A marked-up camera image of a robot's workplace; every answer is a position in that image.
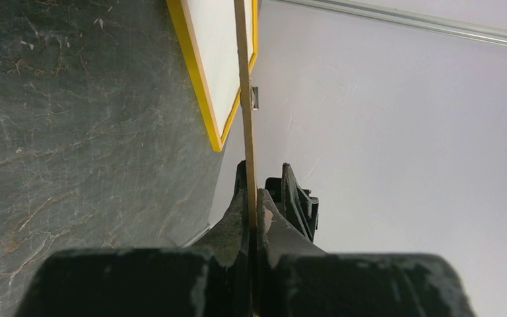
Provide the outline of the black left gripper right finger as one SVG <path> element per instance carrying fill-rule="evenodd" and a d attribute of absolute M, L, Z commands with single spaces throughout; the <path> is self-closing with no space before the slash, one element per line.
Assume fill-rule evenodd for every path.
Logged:
<path fill-rule="evenodd" d="M 332 254 L 257 194 L 260 316 L 473 316 L 455 269 L 434 254 Z"/>

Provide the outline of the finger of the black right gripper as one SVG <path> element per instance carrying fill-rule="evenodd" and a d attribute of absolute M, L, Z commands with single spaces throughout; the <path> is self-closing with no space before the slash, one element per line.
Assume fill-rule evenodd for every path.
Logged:
<path fill-rule="evenodd" d="M 311 190 L 298 183 L 292 166 L 282 165 L 280 178 L 268 178 L 265 189 L 269 192 L 279 213 L 310 242 L 314 242 L 319 221 L 319 199 L 311 196 Z"/>

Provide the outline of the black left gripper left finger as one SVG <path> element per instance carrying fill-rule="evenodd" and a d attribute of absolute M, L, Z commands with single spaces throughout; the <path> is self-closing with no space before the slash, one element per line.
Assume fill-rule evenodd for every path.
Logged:
<path fill-rule="evenodd" d="M 246 164 L 223 218 L 185 248 L 87 248 L 52 254 L 17 316 L 250 316 Z"/>

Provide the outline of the brown cardboard backing board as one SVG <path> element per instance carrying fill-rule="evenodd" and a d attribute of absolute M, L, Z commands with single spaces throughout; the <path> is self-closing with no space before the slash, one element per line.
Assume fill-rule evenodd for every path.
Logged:
<path fill-rule="evenodd" d="M 248 223 L 250 232 L 255 233 L 257 226 L 257 186 L 254 163 L 254 132 L 252 123 L 252 90 L 250 86 L 248 35 L 246 30 L 246 12 L 244 1 L 234 0 L 236 21 L 236 42 L 238 52 L 238 68 L 240 78 L 240 103 L 245 148 L 246 180 L 248 193 Z"/>

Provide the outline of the yellow wooden picture frame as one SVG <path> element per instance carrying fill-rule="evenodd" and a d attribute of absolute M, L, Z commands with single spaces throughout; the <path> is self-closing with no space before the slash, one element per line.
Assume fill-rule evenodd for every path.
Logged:
<path fill-rule="evenodd" d="M 167 1 L 168 11 L 170 18 L 174 25 L 178 41 L 183 53 L 183 57 L 186 63 L 187 71 L 191 79 L 191 84 L 195 92 L 197 103 L 205 123 L 207 135 L 211 146 L 214 151 L 220 152 L 224 147 L 224 143 L 230 131 L 232 122 L 234 120 L 236 110 L 240 105 L 240 87 L 236 96 L 235 103 L 232 111 L 226 122 L 224 131 L 221 133 L 215 123 L 215 115 L 213 106 L 211 103 L 211 97 L 207 88 L 207 81 L 205 73 L 203 72 L 203 66 L 201 58 L 199 56 L 199 49 L 193 25 L 191 23 L 191 17 L 187 6 L 188 1 Z"/>

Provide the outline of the building and sky photo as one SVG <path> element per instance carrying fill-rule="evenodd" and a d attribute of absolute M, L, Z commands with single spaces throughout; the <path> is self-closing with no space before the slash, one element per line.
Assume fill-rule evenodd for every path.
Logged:
<path fill-rule="evenodd" d="M 187 6 L 215 123 L 222 133 L 240 86 L 234 1 L 190 0 Z"/>

